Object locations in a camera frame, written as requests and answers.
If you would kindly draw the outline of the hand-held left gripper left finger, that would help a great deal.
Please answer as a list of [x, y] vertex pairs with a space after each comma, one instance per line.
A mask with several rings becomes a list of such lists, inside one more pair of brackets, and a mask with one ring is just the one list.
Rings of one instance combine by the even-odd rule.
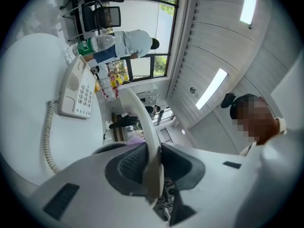
[[125, 196], [146, 196], [143, 172], [148, 163], [148, 147], [145, 143], [112, 158], [106, 165], [105, 177], [119, 193]]

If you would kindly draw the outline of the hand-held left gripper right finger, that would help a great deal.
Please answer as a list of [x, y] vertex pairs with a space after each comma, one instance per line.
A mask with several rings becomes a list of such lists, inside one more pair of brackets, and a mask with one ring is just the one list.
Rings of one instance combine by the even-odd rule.
[[161, 145], [161, 162], [165, 172], [179, 191], [193, 189], [206, 172], [202, 161], [177, 149], [174, 144]]

